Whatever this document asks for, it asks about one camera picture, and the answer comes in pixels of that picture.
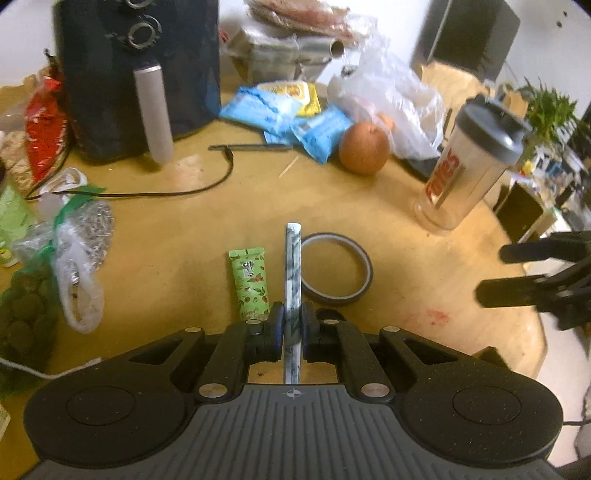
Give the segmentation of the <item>packaged sausage tray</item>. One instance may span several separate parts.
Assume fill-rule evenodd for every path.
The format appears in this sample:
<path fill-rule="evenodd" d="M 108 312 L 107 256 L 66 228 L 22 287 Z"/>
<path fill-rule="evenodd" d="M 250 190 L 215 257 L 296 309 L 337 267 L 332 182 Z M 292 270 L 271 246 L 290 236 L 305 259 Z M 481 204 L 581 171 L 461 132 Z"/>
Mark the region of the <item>packaged sausage tray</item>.
<path fill-rule="evenodd" d="M 317 0 L 252 0 L 245 4 L 254 16 L 279 27 L 348 40 L 355 38 L 355 31 L 348 23 L 348 8 Z"/>

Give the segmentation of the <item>green hand cream tube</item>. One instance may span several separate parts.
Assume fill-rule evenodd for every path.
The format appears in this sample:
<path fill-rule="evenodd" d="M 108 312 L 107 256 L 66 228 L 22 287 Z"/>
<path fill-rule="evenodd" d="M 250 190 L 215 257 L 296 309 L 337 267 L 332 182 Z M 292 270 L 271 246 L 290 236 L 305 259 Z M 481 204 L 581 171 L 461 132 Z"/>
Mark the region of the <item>green hand cream tube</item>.
<path fill-rule="evenodd" d="M 264 254 L 263 247 L 228 252 L 242 321 L 266 321 L 270 314 Z"/>

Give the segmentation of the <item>foil roll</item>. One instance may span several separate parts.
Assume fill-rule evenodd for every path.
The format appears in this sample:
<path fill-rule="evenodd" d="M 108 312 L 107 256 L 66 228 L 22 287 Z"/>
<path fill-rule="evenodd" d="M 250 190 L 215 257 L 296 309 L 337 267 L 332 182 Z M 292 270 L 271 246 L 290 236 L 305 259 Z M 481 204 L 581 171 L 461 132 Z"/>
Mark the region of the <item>foil roll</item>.
<path fill-rule="evenodd" d="M 341 40 L 325 36 L 297 37 L 297 48 L 304 61 L 341 58 L 345 53 L 345 45 Z"/>

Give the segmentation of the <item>orange round fruit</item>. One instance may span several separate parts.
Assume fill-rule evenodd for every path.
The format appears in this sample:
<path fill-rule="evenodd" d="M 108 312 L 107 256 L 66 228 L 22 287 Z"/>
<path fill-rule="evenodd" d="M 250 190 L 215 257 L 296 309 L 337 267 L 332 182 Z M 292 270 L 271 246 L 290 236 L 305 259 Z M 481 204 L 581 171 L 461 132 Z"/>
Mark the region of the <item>orange round fruit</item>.
<path fill-rule="evenodd" d="M 339 143 L 339 161 L 349 172 L 374 175 L 387 163 L 390 144 L 385 132 L 370 122 L 360 122 L 346 130 Z"/>

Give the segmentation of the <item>black tape roll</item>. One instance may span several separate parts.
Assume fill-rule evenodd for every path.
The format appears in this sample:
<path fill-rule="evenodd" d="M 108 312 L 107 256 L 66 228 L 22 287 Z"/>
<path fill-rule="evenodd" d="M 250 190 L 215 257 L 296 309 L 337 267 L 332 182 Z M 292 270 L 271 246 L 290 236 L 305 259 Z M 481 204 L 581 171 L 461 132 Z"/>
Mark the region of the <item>black tape roll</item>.
<path fill-rule="evenodd" d="M 301 288 L 315 302 L 345 306 L 360 300 L 374 280 L 370 256 L 355 240 L 322 232 L 301 241 Z"/>

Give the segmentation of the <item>green potted plant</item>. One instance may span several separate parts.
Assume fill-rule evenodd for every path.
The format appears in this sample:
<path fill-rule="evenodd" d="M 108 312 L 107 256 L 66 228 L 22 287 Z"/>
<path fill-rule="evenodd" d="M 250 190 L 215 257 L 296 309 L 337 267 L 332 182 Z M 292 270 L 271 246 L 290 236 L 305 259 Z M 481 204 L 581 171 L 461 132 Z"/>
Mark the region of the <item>green potted plant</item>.
<path fill-rule="evenodd" d="M 564 147 L 577 133 L 590 133 L 590 124 L 576 116 L 577 101 L 548 87 L 542 81 L 537 85 L 525 79 L 521 87 L 507 82 L 506 92 L 517 92 L 528 103 L 526 120 L 533 127 L 534 138 L 550 147 Z"/>

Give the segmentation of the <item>green tin can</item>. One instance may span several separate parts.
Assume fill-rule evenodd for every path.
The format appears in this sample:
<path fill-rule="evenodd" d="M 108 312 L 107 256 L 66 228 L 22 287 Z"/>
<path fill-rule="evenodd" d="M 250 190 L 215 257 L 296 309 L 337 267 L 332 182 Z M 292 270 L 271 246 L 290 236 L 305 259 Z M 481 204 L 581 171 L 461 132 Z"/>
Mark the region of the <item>green tin can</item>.
<path fill-rule="evenodd" d="M 1 183 L 1 265 L 10 267 L 17 262 L 11 244 L 24 238 L 36 223 L 33 211 L 20 193 L 8 181 Z"/>

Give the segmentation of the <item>black monitor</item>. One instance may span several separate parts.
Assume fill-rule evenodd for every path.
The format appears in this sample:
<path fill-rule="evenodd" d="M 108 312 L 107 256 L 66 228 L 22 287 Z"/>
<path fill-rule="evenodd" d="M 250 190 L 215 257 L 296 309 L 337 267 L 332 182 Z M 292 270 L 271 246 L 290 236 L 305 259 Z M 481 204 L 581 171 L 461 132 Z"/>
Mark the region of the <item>black monitor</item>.
<path fill-rule="evenodd" d="M 412 66 L 433 62 L 458 68 L 478 80 L 499 76 L 521 20 L 503 0 L 440 0 L 430 4 Z"/>

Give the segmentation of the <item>green net bag of discs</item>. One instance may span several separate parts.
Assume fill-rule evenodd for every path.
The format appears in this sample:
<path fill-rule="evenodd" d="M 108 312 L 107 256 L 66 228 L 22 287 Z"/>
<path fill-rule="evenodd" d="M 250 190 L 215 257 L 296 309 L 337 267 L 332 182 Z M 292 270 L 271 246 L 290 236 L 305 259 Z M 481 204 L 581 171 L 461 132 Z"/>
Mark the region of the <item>green net bag of discs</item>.
<path fill-rule="evenodd" d="M 61 305 L 45 247 L 14 272 L 1 295 L 1 398 L 31 389 L 44 373 L 56 341 Z"/>

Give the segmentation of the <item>white plastic bag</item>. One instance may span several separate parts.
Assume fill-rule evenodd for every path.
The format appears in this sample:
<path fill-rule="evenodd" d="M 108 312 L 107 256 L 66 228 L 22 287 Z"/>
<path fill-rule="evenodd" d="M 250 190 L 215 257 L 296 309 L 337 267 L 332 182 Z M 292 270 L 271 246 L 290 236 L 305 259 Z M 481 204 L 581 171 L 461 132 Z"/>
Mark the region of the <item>white plastic bag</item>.
<path fill-rule="evenodd" d="M 444 139 L 443 98 L 424 84 L 397 57 L 391 41 L 379 34 L 363 44 L 353 73 L 332 77 L 328 99 L 352 121 L 379 126 L 396 157 L 423 161 L 438 154 Z"/>

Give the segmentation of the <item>wooden toothpick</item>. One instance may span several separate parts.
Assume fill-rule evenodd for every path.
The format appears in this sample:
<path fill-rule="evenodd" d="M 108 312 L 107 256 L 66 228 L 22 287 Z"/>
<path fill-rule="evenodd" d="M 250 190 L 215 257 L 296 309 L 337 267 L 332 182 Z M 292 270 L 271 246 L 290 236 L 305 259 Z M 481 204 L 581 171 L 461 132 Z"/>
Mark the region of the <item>wooden toothpick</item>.
<path fill-rule="evenodd" d="M 301 158 L 300 155 L 297 155 L 294 157 L 293 160 L 291 160 L 286 167 L 283 168 L 283 170 L 281 170 L 279 176 L 277 176 L 277 179 L 283 178 L 284 175 L 287 174 L 288 171 L 290 171 L 291 168 L 294 167 L 294 165 L 297 164 L 297 161 Z"/>

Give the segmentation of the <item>white patterned stick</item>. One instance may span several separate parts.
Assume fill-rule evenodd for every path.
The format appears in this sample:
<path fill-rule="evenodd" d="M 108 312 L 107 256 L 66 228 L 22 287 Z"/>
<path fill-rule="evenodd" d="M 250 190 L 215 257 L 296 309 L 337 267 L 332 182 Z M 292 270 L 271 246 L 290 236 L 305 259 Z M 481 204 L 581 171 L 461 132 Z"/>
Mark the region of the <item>white patterned stick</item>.
<path fill-rule="evenodd" d="M 287 223 L 284 270 L 283 381 L 301 382 L 301 224 Z"/>

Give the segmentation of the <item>clear bag of screws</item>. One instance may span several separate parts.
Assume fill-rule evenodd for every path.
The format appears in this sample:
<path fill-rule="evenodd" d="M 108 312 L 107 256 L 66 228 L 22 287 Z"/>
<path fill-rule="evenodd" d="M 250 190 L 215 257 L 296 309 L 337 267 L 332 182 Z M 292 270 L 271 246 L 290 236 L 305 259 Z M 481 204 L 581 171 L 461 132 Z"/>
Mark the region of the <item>clear bag of screws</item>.
<path fill-rule="evenodd" d="M 68 325 L 88 334 L 103 317 L 103 289 L 95 272 L 104 262 L 114 230 L 110 204 L 78 169 L 68 167 L 40 190 L 42 221 L 11 244 L 23 263 L 45 254 Z"/>

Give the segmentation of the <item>yellow snack packet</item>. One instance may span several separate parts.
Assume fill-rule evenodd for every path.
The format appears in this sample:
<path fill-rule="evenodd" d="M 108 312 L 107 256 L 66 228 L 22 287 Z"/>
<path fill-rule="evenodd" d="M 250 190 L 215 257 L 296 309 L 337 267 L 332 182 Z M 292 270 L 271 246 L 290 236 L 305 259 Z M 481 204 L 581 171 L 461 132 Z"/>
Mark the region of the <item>yellow snack packet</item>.
<path fill-rule="evenodd" d="M 297 117 L 310 118 L 322 112 L 320 98 L 313 83 L 283 80 L 259 83 L 256 88 L 277 95 L 287 95 L 300 102 L 301 108 L 297 111 Z"/>

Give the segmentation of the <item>blue snack packet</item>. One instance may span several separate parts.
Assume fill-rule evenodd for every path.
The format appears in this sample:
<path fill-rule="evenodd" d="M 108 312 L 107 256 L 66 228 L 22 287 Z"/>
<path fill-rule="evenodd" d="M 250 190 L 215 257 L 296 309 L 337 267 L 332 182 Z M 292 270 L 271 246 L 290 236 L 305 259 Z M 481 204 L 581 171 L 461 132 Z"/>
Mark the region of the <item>blue snack packet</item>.
<path fill-rule="evenodd" d="M 274 135 L 263 131 L 267 144 L 301 147 L 318 164 L 325 164 L 338 149 L 342 135 L 353 126 L 353 121 L 335 106 L 308 118 L 294 118 L 290 129 Z"/>
<path fill-rule="evenodd" d="M 300 101 L 288 95 L 239 87 L 231 101 L 221 108 L 219 117 L 280 136 L 290 130 L 301 106 Z"/>

